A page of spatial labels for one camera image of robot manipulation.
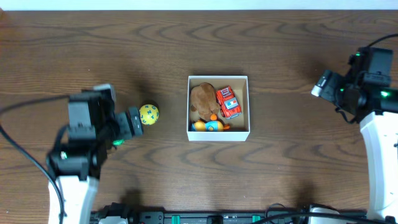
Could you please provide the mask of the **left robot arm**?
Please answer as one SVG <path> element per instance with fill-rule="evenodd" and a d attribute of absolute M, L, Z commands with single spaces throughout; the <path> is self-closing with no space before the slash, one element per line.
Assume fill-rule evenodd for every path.
<path fill-rule="evenodd" d="M 138 109 L 116 113 L 115 101 L 112 86 L 69 97 L 69 124 L 59 130 L 46 157 L 49 223 L 88 223 L 109 150 L 117 141 L 143 135 Z"/>

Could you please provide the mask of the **red toy truck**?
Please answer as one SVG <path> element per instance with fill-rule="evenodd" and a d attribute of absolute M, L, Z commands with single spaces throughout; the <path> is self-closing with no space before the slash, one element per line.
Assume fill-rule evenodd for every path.
<path fill-rule="evenodd" d="M 238 99 L 230 86 L 218 90 L 216 100 L 220 105 L 222 117 L 233 119 L 242 113 Z"/>

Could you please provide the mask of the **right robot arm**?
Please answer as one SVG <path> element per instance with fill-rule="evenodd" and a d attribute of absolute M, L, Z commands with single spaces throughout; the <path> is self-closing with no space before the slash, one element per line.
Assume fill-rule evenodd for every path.
<path fill-rule="evenodd" d="M 393 51 L 360 47 L 344 76 L 325 70 L 313 96 L 329 101 L 350 124 L 358 123 L 366 146 L 372 220 L 397 220 L 397 90 L 391 88 Z"/>

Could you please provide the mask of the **yellow letter ball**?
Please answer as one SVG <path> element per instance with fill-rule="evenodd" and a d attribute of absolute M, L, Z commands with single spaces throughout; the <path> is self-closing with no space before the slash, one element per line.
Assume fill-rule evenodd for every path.
<path fill-rule="evenodd" d="M 146 104 L 141 106 L 139 113 L 143 125 L 153 125 L 159 119 L 159 109 L 154 105 Z"/>

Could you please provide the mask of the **yellow duck toy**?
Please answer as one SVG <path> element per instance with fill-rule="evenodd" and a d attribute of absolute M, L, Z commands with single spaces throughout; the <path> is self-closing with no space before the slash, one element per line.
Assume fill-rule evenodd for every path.
<path fill-rule="evenodd" d="M 230 126 L 228 124 L 223 124 L 221 121 L 218 120 L 209 122 L 199 120 L 191 125 L 191 131 L 196 132 L 223 132 L 229 128 Z"/>

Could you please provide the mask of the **green spinning top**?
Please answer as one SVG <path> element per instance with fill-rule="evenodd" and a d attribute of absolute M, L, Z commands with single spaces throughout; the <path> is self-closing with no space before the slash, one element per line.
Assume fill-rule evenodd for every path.
<path fill-rule="evenodd" d="M 119 139 L 119 140 L 113 141 L 113 146 L 117 147 L 117 146 L 120 146 L 122 144 L 124 144 L 124 140 L 123 139 Z"/>

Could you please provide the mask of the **brown plush toy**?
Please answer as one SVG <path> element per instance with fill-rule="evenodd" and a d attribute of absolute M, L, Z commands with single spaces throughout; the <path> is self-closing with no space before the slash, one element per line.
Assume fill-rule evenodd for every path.
<path fill-rule="evenodd" d="M 220 112 L 216 91 L 211 84 L 203 82 L 191 90 L 190 109 L 193 112 L 196 111 L 205 121 L 210 121 L 213 114 Z"/>

